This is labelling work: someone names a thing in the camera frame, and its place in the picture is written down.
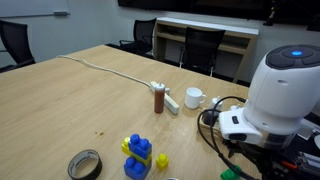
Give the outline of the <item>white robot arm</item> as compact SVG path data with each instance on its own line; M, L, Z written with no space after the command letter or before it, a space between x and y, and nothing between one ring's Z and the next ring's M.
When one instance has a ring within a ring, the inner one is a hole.
M319 100L320 47L278 47L258 65L245 105L219 114L222 137L264 149L283 149L302 119L319 112Z

